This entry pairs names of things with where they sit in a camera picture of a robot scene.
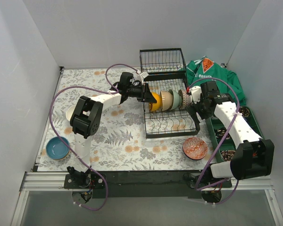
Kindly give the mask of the brown patterned bowl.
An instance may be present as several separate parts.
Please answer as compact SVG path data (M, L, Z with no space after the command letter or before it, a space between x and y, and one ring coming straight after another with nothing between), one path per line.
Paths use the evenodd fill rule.
M182 99L179 109L184 110L186 106L188 106L191 103L190 95L187 94L186 90L179 90L178 94L180 95Z

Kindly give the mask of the mint green bowl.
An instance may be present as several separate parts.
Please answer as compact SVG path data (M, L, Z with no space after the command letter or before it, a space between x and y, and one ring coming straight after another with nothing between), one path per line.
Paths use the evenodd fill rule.
M168 92L173 96L173 102L172 102L172 105L171 105L169 110L174 110L174 109L178 108L181 105L182 98L178 94L178 92L176 92L176 91L174 91L172 89L170 89Z

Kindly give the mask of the orange patterned bowl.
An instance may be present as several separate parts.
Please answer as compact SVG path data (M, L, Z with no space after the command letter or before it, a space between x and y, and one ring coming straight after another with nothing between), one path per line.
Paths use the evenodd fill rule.
M201 160L208 153L207 144L198 137L191 137L183 143L183 153L192 160Z

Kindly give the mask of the black wire dish rack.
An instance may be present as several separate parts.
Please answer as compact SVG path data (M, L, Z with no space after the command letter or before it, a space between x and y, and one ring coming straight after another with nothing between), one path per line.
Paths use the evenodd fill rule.
M149 75L145 82L150 91L185 91L187 88L186 62L180 48L157 48L140 50L140 67ZM159 108L151 112L143 105L146 138L195 136L200 131L200 123L183 107L173 110Z

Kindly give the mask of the white ribbed bowl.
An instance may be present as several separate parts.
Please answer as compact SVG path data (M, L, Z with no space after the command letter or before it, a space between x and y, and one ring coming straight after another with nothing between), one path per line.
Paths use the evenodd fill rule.
M74 110L75 110L75 105L73 105L73 106L71 106L71 107L69 107L67 109L67 111L66 111L66 119L67 119L67 121L71 120L71 117L73 115Z

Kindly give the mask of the blue bowl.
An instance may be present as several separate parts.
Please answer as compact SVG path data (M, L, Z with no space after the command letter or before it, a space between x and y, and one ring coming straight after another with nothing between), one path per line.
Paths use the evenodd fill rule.
M69 148L58 137L50 139L45 150L47 156L53 160L63 159L69 153Z

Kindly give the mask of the cream ceramic bowl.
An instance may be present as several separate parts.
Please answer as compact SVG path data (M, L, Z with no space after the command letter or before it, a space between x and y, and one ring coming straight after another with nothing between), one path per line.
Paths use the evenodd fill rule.
M160 91L160 97L162 102L162 111L167 111L173 104L173 96L168 91Z

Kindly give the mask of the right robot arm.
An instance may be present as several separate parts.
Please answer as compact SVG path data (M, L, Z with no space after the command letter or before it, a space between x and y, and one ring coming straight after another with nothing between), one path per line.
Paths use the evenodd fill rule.
M185 108L193 118L196 130L199 120L217 117L226 127L235 144L235 154L230 161L213 163L203 170L204 182L215 187L221 178L237 180L268 176L272 171L275 146L270 139L263 139L239 112L238 101L230 94L221 93L217 79L206 81L200 86L190 86L191 103Z

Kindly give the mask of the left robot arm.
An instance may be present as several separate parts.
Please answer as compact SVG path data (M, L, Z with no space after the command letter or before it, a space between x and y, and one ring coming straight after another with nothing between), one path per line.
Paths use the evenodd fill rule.
M142 72L139 75L140 79L132 82L133 74L123 72L120 81L114 83L110 90L104 94L79 98L70 118L70 125L75 137L76 160L75 166L67 167L67 171L72 181L80 188L87 188L91 182L91 177L87 174L90 171L87 161L90 157L92 136L99 129L102 112L123 103L128 97L135 97L139 102L157 102L149 85L144 82L148 75L147 72Z

